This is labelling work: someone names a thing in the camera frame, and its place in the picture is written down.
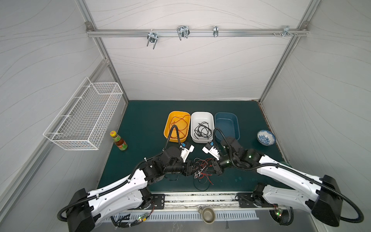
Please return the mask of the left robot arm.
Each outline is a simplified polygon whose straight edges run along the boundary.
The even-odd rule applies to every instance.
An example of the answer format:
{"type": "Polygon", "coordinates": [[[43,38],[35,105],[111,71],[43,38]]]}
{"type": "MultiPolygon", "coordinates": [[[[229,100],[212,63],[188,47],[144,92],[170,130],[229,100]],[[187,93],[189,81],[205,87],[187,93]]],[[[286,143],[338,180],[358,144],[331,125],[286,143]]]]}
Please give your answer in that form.
{"type": "Polygon", "coordinates": [[[187,160],[194,146],[182,143],[164,149],[159,155],[145,158],[130,175],[99,189],[78,190],[70,203],[57,213],[59,221],[68,224],[70,232],[91,232],[105,219],[130,209],[147,208],[153,200],[149,186],[166,174],[195,173],[193,162],[187,160]]]}

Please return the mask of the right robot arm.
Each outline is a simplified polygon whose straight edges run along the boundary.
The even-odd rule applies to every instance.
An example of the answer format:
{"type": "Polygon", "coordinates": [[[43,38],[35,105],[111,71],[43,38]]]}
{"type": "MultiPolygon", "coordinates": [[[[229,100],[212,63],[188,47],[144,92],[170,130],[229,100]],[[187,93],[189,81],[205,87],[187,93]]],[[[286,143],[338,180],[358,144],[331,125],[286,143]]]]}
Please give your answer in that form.
{"type": "Polygon", "coordinates": [[[256,207],[275,207],[283,205],[311,213],[320,222],[338,227],[340,221],[361,223],[364,214],[360,208],[344,196],[336,180],[328,175],[317,177],[295,170],[279,163],[268,155],[255,149],[243,148],[236,139],[228,137],[222,141],[226,155],[221,155],[214,143],[207,143],[203,152],[211,154],[212,166],[219,176],[228,168],[241,171],[255,171],[287,185],[277,188],[259,183],[242,202],[256,207]]]}

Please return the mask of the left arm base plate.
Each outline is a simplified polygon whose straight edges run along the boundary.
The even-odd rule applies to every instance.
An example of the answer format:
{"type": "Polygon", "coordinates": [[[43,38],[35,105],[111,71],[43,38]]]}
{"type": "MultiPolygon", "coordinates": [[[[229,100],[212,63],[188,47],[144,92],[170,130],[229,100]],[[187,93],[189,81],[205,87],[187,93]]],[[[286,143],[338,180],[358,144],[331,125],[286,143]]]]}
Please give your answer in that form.
{"type": "Polygon", "coordinates": [[[165,194],[153,194],[145,204],[145,209],[162,210],[165,207],[165,194]]]}

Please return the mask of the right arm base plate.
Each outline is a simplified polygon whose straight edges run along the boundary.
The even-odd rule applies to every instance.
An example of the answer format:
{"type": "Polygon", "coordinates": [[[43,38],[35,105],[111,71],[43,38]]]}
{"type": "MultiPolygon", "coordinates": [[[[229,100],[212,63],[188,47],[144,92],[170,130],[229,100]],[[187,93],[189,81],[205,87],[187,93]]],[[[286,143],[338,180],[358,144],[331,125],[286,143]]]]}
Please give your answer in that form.
{"type": "Polygon", "coordinates": [[[261,208],[251,197],[249,192],[239,192],[236,194],[234,200],[238,202],[239,208],[261,208]]]}

